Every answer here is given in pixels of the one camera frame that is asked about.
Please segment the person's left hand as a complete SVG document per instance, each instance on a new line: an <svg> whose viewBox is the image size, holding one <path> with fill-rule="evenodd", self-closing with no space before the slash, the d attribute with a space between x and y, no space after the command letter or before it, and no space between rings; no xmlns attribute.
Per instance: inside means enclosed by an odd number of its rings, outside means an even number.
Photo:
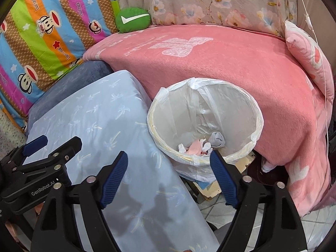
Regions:
<svg viewBox="0 0 336 252"><path fill-rule="evenodd" d="M43 203L28 210L24 214L16 215L9 212L9 217L6 221L7 229L13 236L15 241L23 245L26 250L30 249L32 233L35 229L37 219L41 213Z"/></svg>

